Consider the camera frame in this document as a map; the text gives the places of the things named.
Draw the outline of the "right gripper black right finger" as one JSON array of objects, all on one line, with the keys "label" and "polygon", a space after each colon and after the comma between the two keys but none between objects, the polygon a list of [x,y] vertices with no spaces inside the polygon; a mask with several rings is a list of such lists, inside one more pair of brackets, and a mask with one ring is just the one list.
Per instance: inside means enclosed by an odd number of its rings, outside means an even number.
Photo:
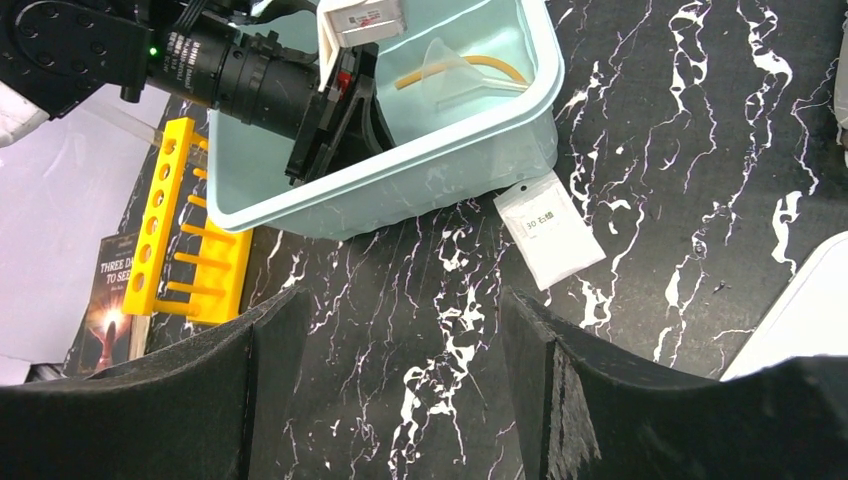
[{"label": "right gripper black right finger", "polygon": [[720,382],[633,354],[519,290],[505,290],[500,318],[529,479],[847,475],[843,357]]}]

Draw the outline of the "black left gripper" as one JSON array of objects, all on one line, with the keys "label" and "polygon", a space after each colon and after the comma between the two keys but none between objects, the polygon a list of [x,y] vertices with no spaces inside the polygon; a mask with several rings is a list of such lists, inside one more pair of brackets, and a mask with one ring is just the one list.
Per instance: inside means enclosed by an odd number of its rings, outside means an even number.
[{"label": "black left gripper", "polygon": [[315,92],[314,54],[250,32],[315,11],[310,1],[5,1],[1,139],[16,142],[114,85],[128,103],[153,86],[296,136],[285,169],[292,186],[394,148],[377,97],[378,44],[342,49]]}]

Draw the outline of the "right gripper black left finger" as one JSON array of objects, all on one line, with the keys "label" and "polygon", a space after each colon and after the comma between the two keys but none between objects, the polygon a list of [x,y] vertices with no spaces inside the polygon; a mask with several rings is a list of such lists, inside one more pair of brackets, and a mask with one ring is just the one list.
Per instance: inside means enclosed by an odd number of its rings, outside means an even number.
[{"label": "right gripper black left finger", "polygon": [[272,477],[310,317],[291,288],[87,378],[3,387],[2,477]]}]

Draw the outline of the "tan rubber tube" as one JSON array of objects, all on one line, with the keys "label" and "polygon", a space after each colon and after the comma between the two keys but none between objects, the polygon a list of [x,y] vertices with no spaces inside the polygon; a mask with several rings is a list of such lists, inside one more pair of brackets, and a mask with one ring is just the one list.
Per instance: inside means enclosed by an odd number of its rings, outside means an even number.
[{"label": "tan rubber tube", "polygon": [[462,56],[459,60],[423,65],[419,70],[396,80],[394,87],[397,90],[401,90],[422,81],[426,77],[450,70],[470,68],[471,72],[480,73],[478,66],[498,72],[500,76],[495,76],[495,80],[509,80],[521,87],[527,87],[529,85],[525,77],[516,68],[503,60],[487,55],[466,55]]}]

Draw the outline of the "clear plastic funnel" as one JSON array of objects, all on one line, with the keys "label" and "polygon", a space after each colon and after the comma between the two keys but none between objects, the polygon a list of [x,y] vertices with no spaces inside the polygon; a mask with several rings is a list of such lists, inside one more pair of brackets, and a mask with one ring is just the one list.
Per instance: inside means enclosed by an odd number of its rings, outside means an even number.
[{"label": "clear plastic funnel", "polygon": [[[429,44],[423,65],[459,60],[460,55],[447,46],[441,39],[436,38]],[[471,72],[470,68],[450,70],[437,73],[420,81],[423,98],[432,105],[441,108],[456,105],[461,101],[471,101],[485,96],[520,94],[529,86],[521,87],[509,80],[495,80],[500,74],[493,69],[478,66],[480,73]]]}]

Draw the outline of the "white paper packet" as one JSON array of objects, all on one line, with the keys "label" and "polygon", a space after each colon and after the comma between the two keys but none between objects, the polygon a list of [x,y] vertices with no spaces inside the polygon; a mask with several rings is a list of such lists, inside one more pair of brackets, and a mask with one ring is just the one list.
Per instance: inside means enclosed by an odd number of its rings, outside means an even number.
[{"label": "white paper packet", "polygon": [[494,205],[541,291],[606,258],[554,171],[515,184]]}]

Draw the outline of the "white plastic lid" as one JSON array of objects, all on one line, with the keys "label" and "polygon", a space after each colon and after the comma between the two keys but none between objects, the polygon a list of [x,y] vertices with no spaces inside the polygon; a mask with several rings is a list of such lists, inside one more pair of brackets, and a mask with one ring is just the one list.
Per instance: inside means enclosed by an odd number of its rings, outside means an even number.
[{"label": "white plastic lid", "polygon": [[773,303],[720,379],[796,357],[847,355],[847,234],[819,245]]}]

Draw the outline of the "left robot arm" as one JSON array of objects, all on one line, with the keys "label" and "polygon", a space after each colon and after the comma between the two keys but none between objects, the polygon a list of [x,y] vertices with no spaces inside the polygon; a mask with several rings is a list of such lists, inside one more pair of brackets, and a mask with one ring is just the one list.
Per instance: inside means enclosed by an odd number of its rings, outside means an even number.
[{"label": "left robot arm", "polygon": [[1,142],[152,85],[292,140],[307,183],[394,147],[375,74],[404,29],[398,1],[5,1]]}]

